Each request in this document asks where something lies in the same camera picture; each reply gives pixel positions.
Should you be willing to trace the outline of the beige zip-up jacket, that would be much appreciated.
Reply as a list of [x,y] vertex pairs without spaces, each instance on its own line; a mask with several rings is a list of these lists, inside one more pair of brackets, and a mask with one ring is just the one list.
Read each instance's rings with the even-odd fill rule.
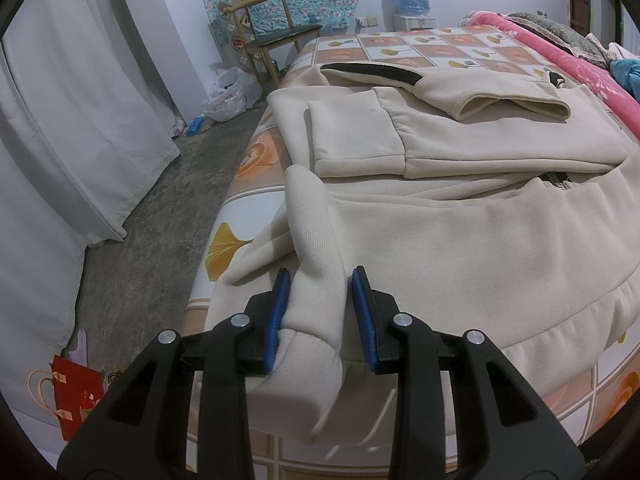
[[582,84],[373,63],[311,67],[268,99],[284,206],[218,278],[215,325],[292,273],[250,426],[381,444],[395,382],[367,369],[349,292],[443,333],[486,333],[536,391],[588,368],[639,315],[639,144]]

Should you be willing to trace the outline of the red paper gift bag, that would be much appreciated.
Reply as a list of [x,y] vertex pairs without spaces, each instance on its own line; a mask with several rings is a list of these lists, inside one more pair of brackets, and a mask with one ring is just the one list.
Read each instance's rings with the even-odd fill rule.
[[32,370],[26,379],[32,400],[52,415],[68,442],[104,396],[101,375],[62,356],[48,370]]

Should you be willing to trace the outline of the floral tile-pattern bed sheet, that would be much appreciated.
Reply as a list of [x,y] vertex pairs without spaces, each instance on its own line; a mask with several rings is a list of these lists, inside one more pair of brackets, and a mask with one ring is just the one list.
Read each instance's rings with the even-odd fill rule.
[[[346,61],[537,77],[558,72],[573,79],[505,32],[480,25],[319,38],[303,48],[282,84],[294,86],[316,64]],[[602,107],[628,130],[603,102]],[[276,120],[263,114],[210,231],[186,307],[186,333],[202,329],[217,278],[278,213],[289,163]],[[598,431],[613,428],[615,415],[638,399],[639,327],[631,325],[593,367],[548,396],[547,403],[576,442],[593,443]],[[259,479],[382,479],[390,459],[386,448],[309,446],[260,431],[252,432],[250,445]]]

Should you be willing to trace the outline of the blue object on floor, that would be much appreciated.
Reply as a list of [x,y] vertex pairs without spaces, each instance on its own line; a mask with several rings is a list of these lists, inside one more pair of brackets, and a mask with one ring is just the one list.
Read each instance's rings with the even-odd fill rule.
[[195,117],[192,122],[190,122],[190,125],[186,127],[186,130],[184,130],[183,134],[188,138],[190,138],[190,136],[196,136],[201,132],[204,122],[204,116]]

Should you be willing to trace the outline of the white plastic bag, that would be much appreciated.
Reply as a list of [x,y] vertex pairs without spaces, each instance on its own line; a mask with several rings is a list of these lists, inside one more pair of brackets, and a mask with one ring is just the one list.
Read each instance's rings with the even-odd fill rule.
[[250,110],[262,98],[262,85],[258,79],[242,68],[225,70],[203,103],[203,115],[214,122],[228,122]]

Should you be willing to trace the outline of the white curtain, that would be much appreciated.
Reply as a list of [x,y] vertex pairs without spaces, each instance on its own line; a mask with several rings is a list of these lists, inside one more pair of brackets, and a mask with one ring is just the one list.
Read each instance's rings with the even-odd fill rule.
[[55,419],[27,376],[70,341],[85,251],[177,157],[171,100],[124,0],[24,0],[1,40],[1,390]]

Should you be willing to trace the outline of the wooden chair black seat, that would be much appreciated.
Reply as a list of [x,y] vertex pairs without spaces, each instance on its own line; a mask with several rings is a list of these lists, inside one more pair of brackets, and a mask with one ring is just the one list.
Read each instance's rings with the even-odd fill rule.
[[272,0],[239,0],[233,4],[221,3],[219,13],[220,16],[232,19],[234,30],[238,33],[238,40],[232,40],[231,43],[240,47],[240,52],[246,56],[253,74],[259,78],[259,70],[256,65],[256,58],[259,58],[272,83],[279,88],[280,72],[277,70],[270,52],[287,44],[292,44],[297,53],[302,52],[303,48],[300,42],[303,39],[319,38],[322,25],[320,23],[295,25],[288,0],[279,0],[285,16],[285,28],[264,34],[256,32],[250,9],[269,1]]

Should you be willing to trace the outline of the white water dispenser base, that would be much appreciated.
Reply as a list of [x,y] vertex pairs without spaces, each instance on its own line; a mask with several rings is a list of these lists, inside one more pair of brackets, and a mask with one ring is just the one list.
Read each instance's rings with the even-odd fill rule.
[[428,15],[407,16],[395,14],[393,22],[395,32],[412,32],[413,30],[434,29],[437,27],[436,18]]

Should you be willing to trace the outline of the pink floral blanket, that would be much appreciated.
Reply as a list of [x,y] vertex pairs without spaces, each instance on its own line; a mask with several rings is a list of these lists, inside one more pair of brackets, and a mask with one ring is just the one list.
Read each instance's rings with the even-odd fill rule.
[[472,11],[462,20],[461,24],[464,26],[491,26],[542,54],[548,61],[558,66],[563,73],[567,73],[576,81],[585,84],[620,118],[629,132],[636,139],[639,139],[639,103],[615,81],[607,70],[582,58],[575,58],[559,47],[555,47],[547,39],[535,35],[494,12]]

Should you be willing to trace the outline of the green lace-trimmed pillow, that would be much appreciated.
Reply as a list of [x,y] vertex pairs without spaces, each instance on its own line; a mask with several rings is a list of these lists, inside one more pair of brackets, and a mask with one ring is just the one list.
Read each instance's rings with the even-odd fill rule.
[[601,68],[608,68],[608,64],[610,64],[610,58],[591,40],[566,25],[550,20],[550,18],[527,12],[514,12],[508,14],[506,19],[548,40],[555,47],[573,55],[574,58],[582,58]]

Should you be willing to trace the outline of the teal garment on bed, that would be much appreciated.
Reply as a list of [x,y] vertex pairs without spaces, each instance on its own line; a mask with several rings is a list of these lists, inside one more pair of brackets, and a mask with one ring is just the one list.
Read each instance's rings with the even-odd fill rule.
[[637,102],[640,102],[640,60],[616,58],[610,63],[610,73]]

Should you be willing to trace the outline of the white wall socket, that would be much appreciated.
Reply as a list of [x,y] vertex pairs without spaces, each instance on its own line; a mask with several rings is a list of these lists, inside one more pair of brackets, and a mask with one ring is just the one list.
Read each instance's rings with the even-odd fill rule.
[[360,16],[360,18],[356,18],[356,27],[357,28],[378,27],[378,18],[375,15]]

